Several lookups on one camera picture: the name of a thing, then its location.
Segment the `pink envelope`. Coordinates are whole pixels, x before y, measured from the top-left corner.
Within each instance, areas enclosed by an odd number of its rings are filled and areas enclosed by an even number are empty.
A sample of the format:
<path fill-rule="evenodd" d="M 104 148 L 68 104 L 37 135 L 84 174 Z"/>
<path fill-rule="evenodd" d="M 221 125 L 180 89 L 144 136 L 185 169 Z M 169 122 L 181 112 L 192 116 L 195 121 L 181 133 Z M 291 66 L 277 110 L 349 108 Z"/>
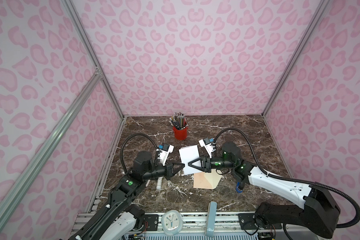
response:
<path fill-rule="evenodd" d="M 213 190 L 218 186 L 221 178 L 222 176 L 219 175 L 217 172 L 195 173 L 193 187 L 195 189 Z"/>

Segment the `white letter paper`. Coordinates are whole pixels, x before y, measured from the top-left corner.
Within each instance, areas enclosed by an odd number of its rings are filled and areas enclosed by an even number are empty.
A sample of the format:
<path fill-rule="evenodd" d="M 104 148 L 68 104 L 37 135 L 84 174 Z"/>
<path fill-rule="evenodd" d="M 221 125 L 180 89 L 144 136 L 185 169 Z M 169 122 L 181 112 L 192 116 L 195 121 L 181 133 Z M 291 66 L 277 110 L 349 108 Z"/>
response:
<path fill-rule="evenodd" d="M 192 168 L 188 165 L 189 162 L 196 160 L 200 157 L 197 145 L 183 147 L 179 149 L 181 162 L 185 165 L 183 168 L 184 175 L 192 175 L 195 173 L 201 173 L 200 170 Z"/>

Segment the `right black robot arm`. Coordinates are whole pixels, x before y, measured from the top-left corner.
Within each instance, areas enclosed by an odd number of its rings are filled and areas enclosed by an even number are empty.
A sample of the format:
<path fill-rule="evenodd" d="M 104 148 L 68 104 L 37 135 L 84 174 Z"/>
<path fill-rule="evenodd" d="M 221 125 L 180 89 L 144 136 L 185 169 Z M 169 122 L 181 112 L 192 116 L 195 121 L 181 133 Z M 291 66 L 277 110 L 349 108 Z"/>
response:
<path fill-rule="evenodd" d="M 189 167 L 210 173 L 228 169 L 238 182 L 238 190 L 247 185 L 263 188 L 290 201 L 290 205 L 261 203 L 250 223 L 259 229 L 275 224 L 296 225 L 309 229 L 315 235 L 330 239 L 336 229 L 349 228 L 360 221 L 360 206 L 344 192 L 316 182 L 284 178 L 245 160 L 233 142 L 224 143 L 222 155 L 199 157 Z M 335 193 L 348 200 L 355 209 L 352 220 L 340 224 L 341 209 L 332 196 Z"/>

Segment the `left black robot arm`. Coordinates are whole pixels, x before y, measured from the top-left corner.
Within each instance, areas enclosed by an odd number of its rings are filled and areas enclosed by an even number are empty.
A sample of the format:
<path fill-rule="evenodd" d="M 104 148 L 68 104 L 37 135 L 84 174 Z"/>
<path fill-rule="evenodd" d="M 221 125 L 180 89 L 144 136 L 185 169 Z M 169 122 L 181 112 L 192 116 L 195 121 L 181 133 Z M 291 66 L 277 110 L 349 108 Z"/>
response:
<path fill-rule="evenodd" d="M 148 180 L 170 180 L 185 167 L 183 163 L 156 163 L 150 152 L 141 151 L 134 164 L 109 192 L 104 206 L 70 240 L 120 240 L 129 231 L 143 232 L 145 211 L 133 201 L 146 188 Z"/>

